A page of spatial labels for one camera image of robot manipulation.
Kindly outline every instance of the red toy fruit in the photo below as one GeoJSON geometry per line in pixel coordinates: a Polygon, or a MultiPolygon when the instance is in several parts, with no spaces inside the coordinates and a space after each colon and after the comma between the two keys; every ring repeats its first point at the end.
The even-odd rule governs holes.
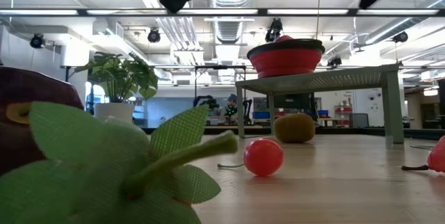
{"type": "Polygon", "coordinates": [[[442,136],[439,142],[432,149],[428,156],[428,165],[419,167],[402,166],[402,170],[434,170],[445,173],[445,136],[442,136]]]}
{"type": "Polygon", "coordinates": [[[314,72],[324,52],[320,40],[283,35],[274,43],[251,49],[248,59],[257,70],[258,78],[278,77],[314,72]]]}
{"type": "Polygon", "coordinates": [[[252,141],[245,149],[244,164],[258,176],[271,175],[283,164],[283,149],[269,138],[252,141]]]}

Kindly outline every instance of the strawberry stem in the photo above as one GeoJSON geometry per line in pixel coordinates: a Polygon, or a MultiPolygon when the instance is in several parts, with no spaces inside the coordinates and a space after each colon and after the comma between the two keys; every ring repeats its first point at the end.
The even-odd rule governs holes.
{"type": "Polygon", "coordinates": [[[205,157],[235,153],[237,150],[238,142],[236,141],[235,135],[231,131],[226,131],[224,134],[201,145],[195,145],[166,154],[139,173],[131,175],[124,180],[122,192],[125,195],[141,195],[157,178],[171,171],[173,168],[205,157]]]}

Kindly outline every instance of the security camera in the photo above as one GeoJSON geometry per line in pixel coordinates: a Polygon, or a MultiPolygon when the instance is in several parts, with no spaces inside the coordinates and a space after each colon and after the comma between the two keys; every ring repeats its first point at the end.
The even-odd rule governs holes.
{"type": "Polygon", "coordinates": [[[398,35],[394,36],[392,39],[395,43],[398,42],[406,42],[408,40],[408,34],[406,32],[399,33],[398,35]]]}
{"type": "Polygon", "coordinates": [[[336,67],[341,65],[341,57],[340,56],[334,56],[327,60],[327,66],[329,67],[336,67]]]}
{"type": "Polygon", "coordinates": [[[283,30],[283,23],[280,18],[273,18],[272,24],[267,30],[266,42],[275,42],[280,37],[280,32],[283,30]]]}
{"type": "Polygon", "coordinates": [[[34,49],[42,49],[45,47],[45,39],[43,39],[43,33],[35,33],[34,37],[29,42],[30,46],[34,49]]]}
{"type": "Polygon", "coordinates": [[[147,39],[151,43],[159,42],[159,40],[161,40],[161,35],[159,35],[159,29],[151,28],[150,32],[148,33],[147,39]]]}

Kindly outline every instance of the metal table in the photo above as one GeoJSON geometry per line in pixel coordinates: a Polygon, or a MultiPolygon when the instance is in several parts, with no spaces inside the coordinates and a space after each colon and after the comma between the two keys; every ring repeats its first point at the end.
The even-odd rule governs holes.
{"type": "MultiPolygon", "coordinates": [[[[268,96],[272,135],[275,121],[274,95],[382,88],[387,140],[399,144],[404,141],[398,64],[237,81],[235,86],[238,105],[243,104],[243,89],[268,96]]],[[[245,137],[243,110],[243,107],[238,108],[238,134],[241,138],[245,137]]]]}

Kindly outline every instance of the red bowl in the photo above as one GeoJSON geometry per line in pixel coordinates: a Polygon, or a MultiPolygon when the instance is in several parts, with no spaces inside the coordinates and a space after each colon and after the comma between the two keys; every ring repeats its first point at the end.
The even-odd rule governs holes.
{"type": "Polygon", "coordinates": [[[264,44],[251,49],[248,59],[258,78],[314,72],[325,48],[320,40],[291,39],[264,44]]]}

